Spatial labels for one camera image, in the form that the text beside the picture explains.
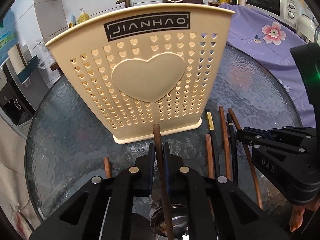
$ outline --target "black label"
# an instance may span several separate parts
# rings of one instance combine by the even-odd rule
[[[108,41],[153,31],[190,29],[190,12],[149,13],[104,24]]]

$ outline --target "microwave knob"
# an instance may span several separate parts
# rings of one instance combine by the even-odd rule
[[[290,19],[293,19],[294,18],[293,12],[288,12],[288,16],[289,16]]]
[[[294,3],[292,3],[292,2],[289,2],[289,7],[290,7],[292,10],[294,10],[294,9],[296,8],[296,6],[294,5]]]

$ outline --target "purple tablecloth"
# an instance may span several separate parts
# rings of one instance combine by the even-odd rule
[[[292,98],[305,127],[315,127],[313,106],[289,49],[305,44],[294,32],[275,23],[271,16],[240,5],[222,4],[236,13],[232,17],[227,44],[253,57],[271,71]]]

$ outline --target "bronze faucet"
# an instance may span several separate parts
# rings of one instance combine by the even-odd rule
[[[120,3],[123,3],[123,2],[125,3],[124,5],[125,5],[126,8],[131,6],[130,0],[119,0],[119,1],[116,1],[116,4],[120,4]]]

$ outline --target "paper towel roll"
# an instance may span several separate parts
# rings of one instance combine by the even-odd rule
[[[26,67],[26,64],[24,62],[23,55],[21,53],[18,43],[14,45],[11,49],[9,49],[8,55],[9,55],[11,64],[16,74],[18,75]]]

